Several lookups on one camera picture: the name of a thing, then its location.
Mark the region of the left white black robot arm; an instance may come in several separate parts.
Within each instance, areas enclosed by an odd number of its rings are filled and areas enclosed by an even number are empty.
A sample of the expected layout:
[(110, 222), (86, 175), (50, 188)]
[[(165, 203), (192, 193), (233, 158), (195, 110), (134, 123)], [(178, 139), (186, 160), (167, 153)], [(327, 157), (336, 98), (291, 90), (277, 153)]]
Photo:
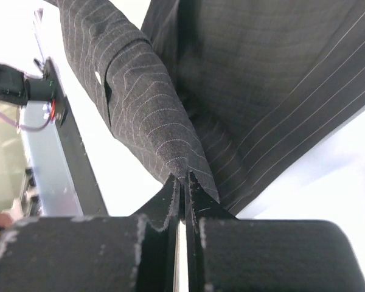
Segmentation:
[(54, 81), (31, 77), (25, 72), (0, 63), (0, 101), (18, 106), (31, 102), (51, 102), (54, 99)]

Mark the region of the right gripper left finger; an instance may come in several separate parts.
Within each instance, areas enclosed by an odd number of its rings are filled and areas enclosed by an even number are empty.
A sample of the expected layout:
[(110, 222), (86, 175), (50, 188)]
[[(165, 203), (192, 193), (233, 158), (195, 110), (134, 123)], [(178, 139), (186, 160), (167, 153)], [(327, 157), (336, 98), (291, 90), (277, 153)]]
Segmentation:
[(127, 217), (31, 217), (0, 238), (0, 291), (177, 291), (178, 179)]

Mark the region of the dark pinstriped long sleeve shirt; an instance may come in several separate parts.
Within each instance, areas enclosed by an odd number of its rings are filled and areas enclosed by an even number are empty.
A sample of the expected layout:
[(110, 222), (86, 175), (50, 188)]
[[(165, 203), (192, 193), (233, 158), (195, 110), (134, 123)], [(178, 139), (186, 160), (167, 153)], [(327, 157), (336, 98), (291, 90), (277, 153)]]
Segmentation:
[(164, 182), (239, 213), (365, 105), (365, 1), (54, 1), (111, 134)]

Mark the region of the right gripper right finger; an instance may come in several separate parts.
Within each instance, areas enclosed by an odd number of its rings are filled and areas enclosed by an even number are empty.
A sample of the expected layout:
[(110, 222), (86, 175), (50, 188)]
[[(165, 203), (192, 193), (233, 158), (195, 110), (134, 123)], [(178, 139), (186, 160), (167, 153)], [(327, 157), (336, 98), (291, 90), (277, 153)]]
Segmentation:
[(324, 220), (239, 220), (184, 183), (190, 291), (365, 291), (350, 242)]

